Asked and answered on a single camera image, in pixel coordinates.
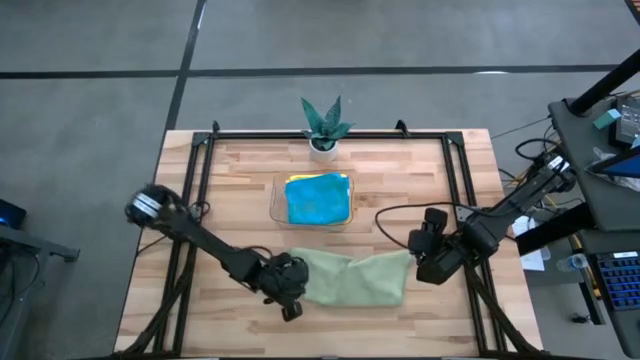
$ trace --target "succulent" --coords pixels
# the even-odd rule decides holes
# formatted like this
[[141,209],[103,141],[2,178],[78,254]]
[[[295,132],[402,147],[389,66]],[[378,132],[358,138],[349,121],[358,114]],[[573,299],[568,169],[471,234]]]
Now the succulent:
[[340,96],[323,118],[307,100],[302,98],[302,108],[309,121],[309,130],[302,132],[311,140],[311,145],[320,151],[329,151],[336,141],[343,138],[354,124],[340,122]]

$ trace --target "light green cloth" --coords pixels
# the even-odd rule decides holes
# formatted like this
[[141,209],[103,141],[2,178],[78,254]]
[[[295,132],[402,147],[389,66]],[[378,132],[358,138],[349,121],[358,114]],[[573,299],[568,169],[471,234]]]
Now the light green cloth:
[[309,266],[305,298],[327,306],[400,306],[411,255],[406,250],[363,260],[325,251],[293,248]]

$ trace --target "gray floor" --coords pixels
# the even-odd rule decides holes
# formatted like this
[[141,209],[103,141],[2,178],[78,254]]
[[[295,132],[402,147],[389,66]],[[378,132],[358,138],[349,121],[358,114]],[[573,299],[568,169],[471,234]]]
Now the gray floor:
[[[0,0],[0,72],[177,69],[195,0]],[[640,47],[622,0],[209,0],[192,68],[574,65],[619,62]],[[178,129],[295,129],[299,97],[343,96],[359,128],[483,127],[547,115],[601,73],[191,79]],[[130,194],[153,178],[175,79],[0,80],[0,198],[29,210],[29,232],[82,249],[53,262],[21,346],[25,359],[113,347],[139,231]],[[625,85],[640,87],[640,78]],[[501,167],[542,122],[494,141]],[[545,348],[621,358],[610,327],[574,325],[577,286],[531,286]]]

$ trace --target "wooden tabletop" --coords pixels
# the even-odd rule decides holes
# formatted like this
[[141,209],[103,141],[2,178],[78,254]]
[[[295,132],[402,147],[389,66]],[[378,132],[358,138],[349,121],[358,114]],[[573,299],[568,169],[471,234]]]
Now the wooden tabletop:
[[[495,156],[487,130],[464,133],[473,185],[479,205],[502,197]],[[182,192],[193,131],[170,131],[163,145],[156,182]],[[217,140],[207,201],[211,212],[203,226],[233,246],[263,245],[274,253],[307,247],[365,258],[395,251],[396,245],[373,224],[383,207],[450,201],[442,146],[438,140],[341,140],[338,158],[329,164],[308,160],[301,140]],[[203,154],[196,167],[196,198]],[[462,176],[456,162],[460,192]],[[354,218],[342,232],[290,229],[269,215],[274,176],[282,172],[340,171],[354,180]],[[423,208],[402,209],[381,217],[397,239],[406,240],[420,226]],[[445,232],[454,228],[453,216]],[[144,231],[140,246],[158,233]],[[135,262],[116,341],[126,348],[158,309],[171,241],[164,240]],[[518,250],[510,240],[491,258],[498,300],[520,332],[541,347]],[[415,280],[409,269],[404,304],[397,308],[331,308],[302,301],[304,315],[290,323],[279,306],[263,305],[228,278],[218,261],[198,251],[183,356],[444,356],[477,355],[467,289],[462,271],[441,286]],[[485,328],[493,342],[489,316]],[[168,339],[173,334],[170,318]]]

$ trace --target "white paper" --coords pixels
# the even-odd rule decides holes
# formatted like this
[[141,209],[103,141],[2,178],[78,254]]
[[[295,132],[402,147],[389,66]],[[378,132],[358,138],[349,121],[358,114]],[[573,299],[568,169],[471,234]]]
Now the white paper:
[[[534,227],[536,227],[535,220],[527,216],[520,216],[512,225],[513,232],[516,236],[523,234]],[[540,250],[521,256],[520,262],[522,263],[522,268],[525,270],[544,271],[544,260],[542,260],[542,253],[540,253]]]

